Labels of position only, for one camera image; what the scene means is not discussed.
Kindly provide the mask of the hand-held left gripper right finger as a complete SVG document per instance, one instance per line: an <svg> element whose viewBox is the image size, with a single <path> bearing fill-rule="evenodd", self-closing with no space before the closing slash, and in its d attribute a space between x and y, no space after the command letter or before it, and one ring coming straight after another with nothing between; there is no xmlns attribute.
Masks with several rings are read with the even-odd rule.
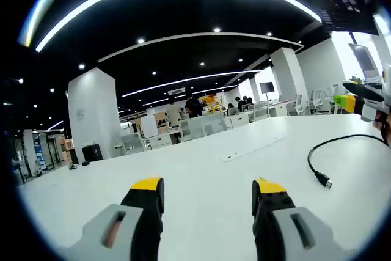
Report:
<svg viewBox="0 0 391 261"><path fill-rule="evenodd" d="M347 260L332 229L286 189L264 178L252 182L252 231L257 260Z"/></svg>

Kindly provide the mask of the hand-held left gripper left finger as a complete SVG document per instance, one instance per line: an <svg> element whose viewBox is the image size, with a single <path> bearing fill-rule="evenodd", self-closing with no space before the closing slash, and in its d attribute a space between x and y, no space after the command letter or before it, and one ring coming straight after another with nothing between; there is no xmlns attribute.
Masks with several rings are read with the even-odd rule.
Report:
<svg viewBox="0 0 391 261"><path fill-rule="evenodd" d="M109 205L84 225L65 259L157 260L163 213L163 178L139 180L120 204Z"/></svg>

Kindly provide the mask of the person's right hand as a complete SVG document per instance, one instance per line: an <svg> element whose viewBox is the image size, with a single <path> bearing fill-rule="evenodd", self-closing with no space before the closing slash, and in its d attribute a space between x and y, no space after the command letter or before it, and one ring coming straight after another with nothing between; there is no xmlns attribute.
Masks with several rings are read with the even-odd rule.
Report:
<svg viewBox="0 0 391 261"><path fill-rule="evenodd" d="M380 131L384 143L390 147L390 113L377 111L373 126Z"/></svg>

